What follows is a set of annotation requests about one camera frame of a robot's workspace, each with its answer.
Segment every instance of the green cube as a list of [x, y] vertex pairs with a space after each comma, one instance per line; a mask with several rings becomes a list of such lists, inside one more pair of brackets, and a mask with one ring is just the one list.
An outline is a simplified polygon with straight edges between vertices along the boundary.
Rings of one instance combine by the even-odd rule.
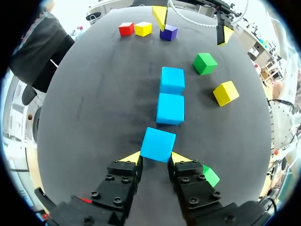
[[210, 74], [217, 67], [217, 62], [210, 53], [199, 53], [193, 62], [194, 68], [200, 75]]
[[220, 181], [219, 177], [208, 166], [203, 165], [203, 174], [205, 175], [206, 180], [212, 187], [216, 186], [217, 183]]

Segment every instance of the black table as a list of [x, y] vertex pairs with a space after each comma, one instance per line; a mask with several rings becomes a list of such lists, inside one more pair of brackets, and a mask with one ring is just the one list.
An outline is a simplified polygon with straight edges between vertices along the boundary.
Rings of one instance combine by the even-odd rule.
[[[209, 17], [182, 10], [190, 19]], [[152, 35], [120, 37], [122, 22], [153, 23]], [[51, 81], [39, 127], [38, 160], [46, 194], [68, 201], [95, 189], [107, 165], [140, 150], [147, 127], [176, 134], [174, 151], [199, 159], [220, 177], [221, 202], [256, 200], [270, 156], [270, 119], [261, 81], [236, 37], [216, 45], [214, 28], [198, 27], [169, 10], [177, 38], [163, 41], [151, 7], [114, 10], [70, 49]], [[198, 76], [197, 53], [218, 62], [214, 73]], [[156, 125], [161, 68], [185, 70], [185, 122]], [[219, 107], [212, 91], [232, 80], [240, 97]], [[144, 159], [144, 170], [126, 225], [182, 226], [184, 220], [168, 179], [167, 165]]]

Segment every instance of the white cable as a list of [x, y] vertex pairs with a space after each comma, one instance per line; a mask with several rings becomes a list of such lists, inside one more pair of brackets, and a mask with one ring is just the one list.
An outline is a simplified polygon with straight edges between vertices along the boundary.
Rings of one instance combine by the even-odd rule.
[[[176, 7], [174, 6], [173, 4], [173, 1], [172, 0], [168, 0], [168, 4], [169, 6], [176, 12], [176, 14], [178, 14], [182, 19], [192, 23], [192, 24], [195, 24], [197, 26], [201, 26], [201, 27], [212, 27], [212, 28], [215, 28], [217, 27], [217, 25], [208, 25], [208, 24], [200, 24], [200, 23], [197, 23], [193, 20], [190, 20], [188, 19], [187, 17], [185, 17], [183, 14], [181, 14], [177, 9]], [[240, 20], [242, 20], [246, 14], [246, 11], [248, 9], [248, 5], [249, 5], [249, 0], [246, 0], [246, 8], [245, 8], [245, 11], [243, 12], [243, 14], [236, 20], [236, 21], [233, 21], [232, 23], [237, 23], [239, 22]]]
[[214, 28], [214, 27], [217, 27], [217, 25], [200, 24], [200, 23], [194, 22], [194, 21], [192, 21], [192, 20], [186, 18], [185, 16], [183, 16], [183, 14], [181, 14], [181, 13], [179, 12], [179, 11], [175, 8], [175, 6], [174, 6], [172, 0], [168, 0], [168, 3], [169, 3], [169, 6], [170, 6], [171, 8], [173, 8], [173, 10], [175, 11], [176, 14], [178, 14], [182, 19], [184, 19], [184, 20], [186, 20], [186, 21], [188, 21], [188, 22], [190, 22], [190, 23], [192, 23], [192, 24], [195, 24], [195, 25], [201, 26], [201, 27], [213, 27], [213, 28]]
[[248, 7], [249, 7], [249, 0], [246, 0], [246, 7], [243, 14], [239, 18], [237, 18], [237, 20], [233, 21], [232, 22], [233, 24], [237, 24], [239, 21], [241, 21], [244, 18], [246, 11], [248, 10]]

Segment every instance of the white machine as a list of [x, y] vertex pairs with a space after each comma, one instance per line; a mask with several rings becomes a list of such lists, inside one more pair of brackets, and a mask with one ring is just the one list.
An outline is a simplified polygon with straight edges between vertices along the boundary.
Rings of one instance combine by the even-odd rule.
[[272, 158], [271, 161], [277, 164], [286, 159], [289, 169], [294, 176], [299, 175], [299, 165], [296, 164], [301, 153], [299, 143], [301, 114], [294, 113], [294, 103], [297, 91], [299, 55], [292, 43], [289, 43], [289, 35], [277, 16], [270, 9], [267, 9], [272, 17], [272, 23], [279, 40], [279, 55], [287, 61], [283, 75], [283, 90], [278, 100], [270, 101], [270, 115], [272, 125]]

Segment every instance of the cube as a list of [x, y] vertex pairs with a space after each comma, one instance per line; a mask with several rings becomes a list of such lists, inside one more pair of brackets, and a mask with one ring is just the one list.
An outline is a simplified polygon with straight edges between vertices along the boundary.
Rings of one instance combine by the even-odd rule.
[[134, 23], [122, 23], [119, 26], [119, 33], [121, 36], [132, 35], [134, 33]]
[[184, 97], [166, 93], [159, 94], [156, 122], [179, 125], [184, 121]]
[[167, 41], [172, 41], [177, 37], [177, 33], [178, 33], [177, 27], [173, 27], [166, 24], [164, 31], [160, 30], [160, 38], [165, 39]]
[[148, 127], [144, 135], [140, 155], [167, 163], [174, 147], [174, 141], [174, 133]]
[[135, 24], [135, 34], [141, 37], [151, 34], [152, 25], [148, 22]]
[[213, 91], [213, 94], [220, 107], [225, 106], [226, 104], [239, 97], [239, 93], [236, 90], [232, 81], [227, 81], [219, 85]]
[[180, 95], [184, 89], [184, 70], [173, 67], [163, 67], [161, 73], [160, 93]]
[[209, 184], [214, 187], [220, 181], [220, 178], [216, 175], [216, 173], [208, 166], [203, 165], [203, 174], [205, 175], [206, 180]]
[[199, 75], [211, 74], [217, 67], [217, 62], [210, 53], [199, 53], [194, 59], [193, 66]]

